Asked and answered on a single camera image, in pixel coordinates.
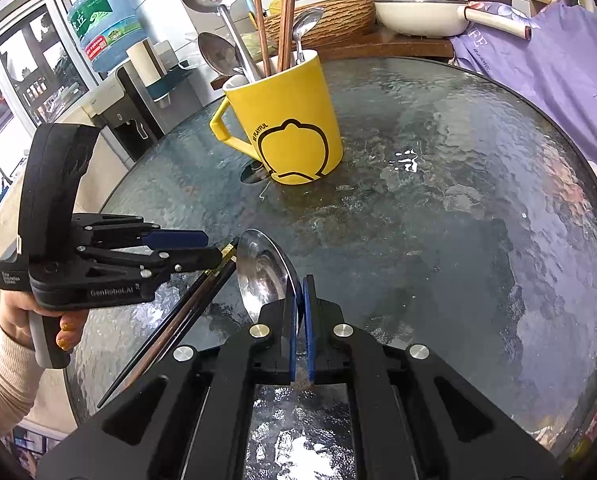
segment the yellow mug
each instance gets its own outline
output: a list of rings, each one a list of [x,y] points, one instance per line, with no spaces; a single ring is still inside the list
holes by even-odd
[[[210,121],[216,138],[263,163],[281,184],[305,184],[333,170],[342,158],[341,133],[315,50],[305,61],[248,83],[242,75],[223,85],[226,98]],[[223,122],[229,106],[250,142],[233,137]]]

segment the mug handle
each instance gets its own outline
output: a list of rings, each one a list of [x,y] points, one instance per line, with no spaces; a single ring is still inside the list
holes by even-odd
[[[261,157],[256,153],[256,150],[249,142],[245,142],[237,137],[232,137],[232,134],[227,130],[227,126],[225,126],[225,123],[223,122],[223,115],[227,111],[229,105],[229,99],[226,97],[211,118],[210,128],[214,132],[216,139],[226,143],[227,146],[232,146],[233,149],[238,150],[239,152],[245,153],[245,155],[251,156],[251,158],[258,160],[259,162],[262,162]]]

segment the human hand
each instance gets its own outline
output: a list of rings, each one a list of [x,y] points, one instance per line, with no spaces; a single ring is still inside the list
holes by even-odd
[[[61,330],[56,336],[56,344],[63,350],[68,351],[81,341],[85,321],[89,314],[88,310],[51,312],[38,306],[34,296],[28,292],[4,290],[1,293],[0,326],[18,344],[34,348],[28,320],[28,311],[30,310],[42,316],[60,317]]]

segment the glass table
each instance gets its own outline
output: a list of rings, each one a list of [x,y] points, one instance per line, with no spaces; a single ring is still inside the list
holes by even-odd
[[[324,70],[345,149],[326,178],[242,184],[248,159],[210,131],[214,102],[147,153],[104,212],[204,229],[218,246],[262,230],[346,322],[383,344],[430,346],[560,456],[597,407],[587,162],[536,108],[480,76],[420,59]],[[239,131],[231,112],[226,121]],[[77,420],[193,278],[151,304],[91,313],[67,370]],[[185,341],[210,348],[249,322],[233,277]],[[292,387],[259,388],[247,478],[349,479],[353,464],[343,386],[299,372]]]

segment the spoon bowl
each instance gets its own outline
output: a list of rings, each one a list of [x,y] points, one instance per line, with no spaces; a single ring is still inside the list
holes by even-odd
[[[303,312],[303,289],[296,269],[265,233],[248,229],[241,235],[236,250],[236,274],[245,309],[254,323],[258,322],[263,305],[285,298],[288,280],[294,289],[298,311]]]
[[[321,21],[324,13],[325,7],[312,7],[311,9],[304,10],[294,19],[292,36],[294,38],[294,42],[296,43],[297,64],[305,61],[305,55],[303,54],[303,44],[301,42],[303,36]]]
[[[198,49],[205,62],[216,73],[232,76],[243,73],[236,48],[225,38],[210,32],[198,35]]]

